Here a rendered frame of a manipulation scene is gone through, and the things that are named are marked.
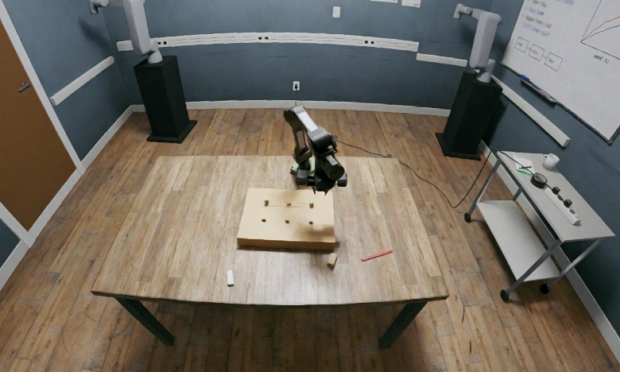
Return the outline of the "small brown wooden block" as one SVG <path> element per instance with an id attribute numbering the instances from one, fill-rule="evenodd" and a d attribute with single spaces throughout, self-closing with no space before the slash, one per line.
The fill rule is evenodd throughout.
<path id="1" fill-rule="evenodd" d="M 333 266 L 334 266 L 334 264 L 335 264 L 335 261 L 336 261 L 336 258 L 337 258 L 337 255 L 338 255 L 338 254 L 333 254 L 333 253 L 331 253 L 331 256 L 330 256 L 330 258 L 329 258 L 329 260 L 328 260 L 328 262 L 327 262 L 327 266 L 329 266 L 329 267 L 333 268 Z"/>

